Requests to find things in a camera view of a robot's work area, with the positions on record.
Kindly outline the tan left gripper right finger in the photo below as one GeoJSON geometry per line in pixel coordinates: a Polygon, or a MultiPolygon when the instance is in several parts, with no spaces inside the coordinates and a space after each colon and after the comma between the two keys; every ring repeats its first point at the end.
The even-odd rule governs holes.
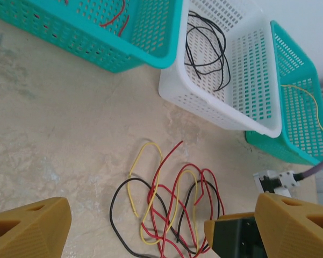
{"type": "Polygon", "coordinates": [[[262,193],[254,217],[267,257],[323,257],[323,206],[262,193]]]}

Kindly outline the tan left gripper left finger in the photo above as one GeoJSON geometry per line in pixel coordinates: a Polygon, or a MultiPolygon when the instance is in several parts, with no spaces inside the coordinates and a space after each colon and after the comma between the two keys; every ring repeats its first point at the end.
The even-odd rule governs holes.
{"type": "Polygon", "coordinates": [[[70,226],[64,197],[0,212],[0,257],[61,257],[70,226]]]}

